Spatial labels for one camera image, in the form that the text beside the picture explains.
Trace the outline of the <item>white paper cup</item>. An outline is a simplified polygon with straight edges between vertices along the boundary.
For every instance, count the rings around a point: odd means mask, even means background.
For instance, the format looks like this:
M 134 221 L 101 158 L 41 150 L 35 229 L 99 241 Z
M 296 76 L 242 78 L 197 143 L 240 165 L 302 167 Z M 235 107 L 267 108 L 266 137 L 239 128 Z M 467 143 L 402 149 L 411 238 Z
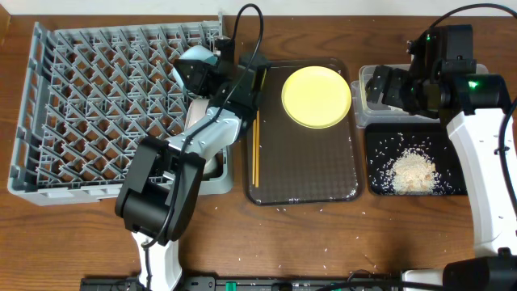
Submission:
M 221 161 L 221 155 L 216 154 L 213 158 L 209 159 L 204 166 L 203 180 L 210 180 L 221 176 L 223 171 L 223 162 Z

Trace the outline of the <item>yellow round plate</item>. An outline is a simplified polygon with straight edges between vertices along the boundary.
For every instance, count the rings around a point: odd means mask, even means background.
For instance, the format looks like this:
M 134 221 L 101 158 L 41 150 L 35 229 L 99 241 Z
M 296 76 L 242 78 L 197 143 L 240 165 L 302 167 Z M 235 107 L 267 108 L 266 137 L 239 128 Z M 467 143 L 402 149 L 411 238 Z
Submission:
M 285 81 L 281 101 L 287 115 L 309 129 L 338 124 L 351 109 L 351 88 L 336 71 L 323 66 L 296 70 Z

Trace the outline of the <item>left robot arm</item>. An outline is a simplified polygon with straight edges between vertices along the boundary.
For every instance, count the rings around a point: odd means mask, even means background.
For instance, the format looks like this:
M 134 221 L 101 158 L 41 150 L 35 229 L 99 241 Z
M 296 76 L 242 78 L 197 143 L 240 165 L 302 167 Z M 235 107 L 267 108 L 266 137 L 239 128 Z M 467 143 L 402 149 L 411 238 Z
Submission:
M 209 98 L 204 116 L 166 140 L 139 143 L 116 199 L 115 212 L 140 245 L 143 290 L 173 290 L 183 270 L 179 239 L 193 215 L 206 163 L 246 135 L 259 109 L 269 61 L 258 53 L 241 56 L 238 66 L 177 59 L 183 85 Z

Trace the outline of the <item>light blue bowl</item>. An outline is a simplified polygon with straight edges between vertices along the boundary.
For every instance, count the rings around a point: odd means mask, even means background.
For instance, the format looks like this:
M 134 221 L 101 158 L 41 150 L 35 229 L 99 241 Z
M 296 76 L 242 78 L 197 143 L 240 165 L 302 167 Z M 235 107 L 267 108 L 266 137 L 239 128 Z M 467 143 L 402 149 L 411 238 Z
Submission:
M 173 77 L 182 93 L 215 95 L 221 84 L 219 57 L 202 45 L 188 49 L 173 61 Z

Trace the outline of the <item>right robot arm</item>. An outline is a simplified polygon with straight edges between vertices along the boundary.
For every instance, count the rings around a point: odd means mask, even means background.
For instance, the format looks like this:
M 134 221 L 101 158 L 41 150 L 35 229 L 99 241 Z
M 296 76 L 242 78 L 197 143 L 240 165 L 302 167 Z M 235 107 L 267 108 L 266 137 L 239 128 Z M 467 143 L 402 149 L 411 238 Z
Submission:
M 379 65 L 367 100 L 438 119 L 458 155 L 473 215 L 472 259 L 444 269 L 409 270 L 407 290 L 516 288 L 516 149 L 510 125 L 515 102 L 497 74 L 479 74 L 469 25 L 431 25 L 408 43 L 408 70 Z

